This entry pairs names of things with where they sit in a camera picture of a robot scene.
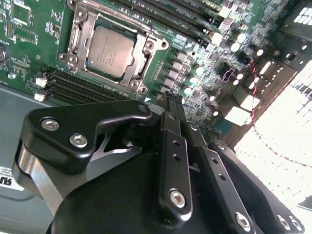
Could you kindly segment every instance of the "capacitor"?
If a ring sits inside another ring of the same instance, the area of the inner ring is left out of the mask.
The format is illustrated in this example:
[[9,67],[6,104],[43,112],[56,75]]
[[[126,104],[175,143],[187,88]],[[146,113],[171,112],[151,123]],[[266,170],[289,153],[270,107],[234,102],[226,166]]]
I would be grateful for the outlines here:
[[254,52],[257,56],[263,55],[264,50],[261,49],[260,47],[254,45],[252,48],[253,48],[253,52]]
[[278,56],[281,55],[281,52],[278,49],[274,48],[274,47],[269,47],[268,48],[268,53],[270,55],[274,56],[274,57],[278,57]]
[[189,77],[191,85],[195,85],[198,82],[198,78],[196,76],[190,76]]
[[0,43],[0,65],[4,64],[11,58],[9,49],[2,43]]
[[213,113],[213,116],[218,116],[219,115],[219,111],[216,109],[215,106],[210,105],[209,108],[210,108],[211,112]]
[[207,96],[208,96],[209,101],[215,100],[215,94],[211,90],[207,91]]
[[237,80],[241,80],[244,78],[244,74],[242,74],[239,70],[235,69],[234,71],[234,76],[236,77]]
[[240,52],[237,56],[238,58],[238,61],[244,65],[249,65],[250,64],[250,61],[251,61],[251,58],[248,57],[248,55],[246,55],[244,52]]
[[196,65],[194,69],[195,69],[196,75],[198,76],[202,75],[205,72],[205,69],[199,64]]
[[232,42],[230,44],[230,46],[231,46],[231,51],[232,52],[237,52],[239,50],[239,48],[240,48],[240,44],[237,43],[237,42]]
[[189,96],[192,94],[192,89],[190,88],[190,86],[184,86],[183,87],[183,93],[186,95],[186,96]]
[[235,39],[238,43],[243,43],[246,40],[247,36],[245,33],[237,33]]

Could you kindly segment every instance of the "silver screw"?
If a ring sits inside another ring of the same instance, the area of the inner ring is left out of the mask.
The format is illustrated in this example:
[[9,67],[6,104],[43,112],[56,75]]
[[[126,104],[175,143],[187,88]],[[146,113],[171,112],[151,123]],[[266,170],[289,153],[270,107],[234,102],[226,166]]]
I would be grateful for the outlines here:
[[77,148],[84,148],[88,144],[87,138],[81,134],[71,135],[71,137],[69,138],[69,142]]
[[88,14],[83,10],[79,10],[77,12],[77,17],[79,18],[80,21],[85,21],[88,17]]
[[76,55],[68,56],[68,60],[69,60],[68,64],[71,66],[75,66],[78,63],[78,58]]
[[291,219],[292,224],[298,229],[298,231],[302,231],[302,227],[300,226],[298,221],[295,220],[292,216],[289,216],[289,218]]
[[185,198],[183,194],[177,190],[170,192],[170,199],[179,208],[183,208],[185,206]]
[[219,147],[219,149],[225,150],[224,145],[221,144],[220,142],[217,142],[216,145],[217,145],[217,147]]
[[244,215],[236,212],[235,218],[239,226],[241,226],[246,232],[249,232],[251,230],[250,223]]
[[15,79],[15,78],[16,78],[16,74],[13,73],[13,72],[10,72],[10,73],[8,74],[8,78],[9,78],[9,79]]
[[42,121],[41,126],[48,131],[56,131],[60,127],[59,122],[51,118]]
[[283,226],[287,231],[290,231],[291,228],[290,228],[288,222],[287,222],[282,216],[280,216],[280,215],[278,215],[277,218],[278,218],[280,224],[282,224],[282,226]]
[[152,43],[150,40],[148,42],[146,42],[146,47],[149,50],[154,49],[154,43]]
[[192,129],[193,131],[197,131],[197,128],[196,128],[196,126],[195,126],[195,125],[190,124],[190,127],[191,127],[191,129]]

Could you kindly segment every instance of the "ram slot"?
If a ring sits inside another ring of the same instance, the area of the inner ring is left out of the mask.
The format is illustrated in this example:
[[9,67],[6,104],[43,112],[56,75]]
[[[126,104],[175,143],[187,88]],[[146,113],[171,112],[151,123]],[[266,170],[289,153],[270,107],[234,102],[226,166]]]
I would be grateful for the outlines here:
[[80,90],[82,93],[92,95],[101,100],[128,100],[129,98],[118,94],[114,91],[103,88],[101,85],[89,82],[84,79],[74,77],[70,74],[61,72],[59,70],[48,74],[49,83],[63,85],[71,89]]
[[158,1],[145,0],[145,1],[148,2],[150,5],[156,7],[157,9],[163,10],[168,14],[174,15],[175,17],[192,25],[193,27],[197,28],[200,31],[210,27],[210,23],[207,22],[205,19],[198,17],[197,15],[193,14],[192,12],[184,8],[179,7],[177,4],[174,4],[173,2],[170,2],[168,0],[158,0]]
[[203,18],[214,18],[212,15],[212,11],[219,12],[221,10],[220,6],[217,6],[214,4],[214,9],[210,9],[207,6],[207,3],[202,3],[196,0],[171,0],[175,2],[176,4],[187,8],[189,11],[192,11],[195,14],[198,14],[199,16],[202,16]]
[[202,31],[177,19],[174,16],[167,14],[164,11],[156,9],[148,3],[140,0],[116,0],[116,2],[122,4],[124,7],[127,7],[127,10],[141,14],[151,21],[159,22],[187,38],[191,38],[195,41],[203,40],[205,44],[209,43],[209,40],[205,38]]

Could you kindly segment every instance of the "cable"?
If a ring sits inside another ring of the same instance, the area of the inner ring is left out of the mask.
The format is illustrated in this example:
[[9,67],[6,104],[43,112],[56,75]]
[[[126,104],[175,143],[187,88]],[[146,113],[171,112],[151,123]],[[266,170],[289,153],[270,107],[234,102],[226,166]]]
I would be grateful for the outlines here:
[[254,100],[255,100],[255,95],[256,95],[256,92],[257,92],[257,86],[256,86],[257,68],[256,68],[256,66],[255,66],[253,60],[250,61],[250,65],[251,65],[252,70],[253,70],[253,78],[254,78],[254,80],[253,80],[253,84],[254,84],[254,89],[253,89],[253,108],[252,108],[252,115],[251,115],[251,117],[252,117],[252,125],[253,125],[253,128],[254,128],[255,133],[257,134],[257,136],[259,137],[259,139],[261,140],[261,142],[262,142],[271,152],[273,152],[276,156],[282,157],[282,158],[286,159],[287,161],[292,162],[292,163],[294,163],[294,164],[299,164],[299,165],[301,165],[301,166],[303,166],[303,167],[310,167],[310,168],[312,168],[312,166],[310,166],[310,165],[307,165],[307,164],[305,164],[305,163],[301,163],[301,162],[298,162],[298,161],[296,161],[296,160],[292,160],[292,159],[290,159],[290,158],[288,158],[288,157],[286,157],[286,156],[280,155],[279,153],[277,153],[271,146],[269,146],[269,145],[262,139],[262,136],[259,134],[258,130],[257,130],[256,127],[255,127],[255,115],[254,115],[254,113],[255,113]]

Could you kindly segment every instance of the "motherboard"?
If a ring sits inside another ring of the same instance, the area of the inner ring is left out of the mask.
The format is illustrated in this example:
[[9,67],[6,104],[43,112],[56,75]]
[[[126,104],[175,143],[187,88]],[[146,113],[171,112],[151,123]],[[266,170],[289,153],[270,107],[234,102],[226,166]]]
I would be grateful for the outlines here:
[[218,102],[278,55],[291,0],[0,0],[0,84],[57,105],[183,97],[205,131]]

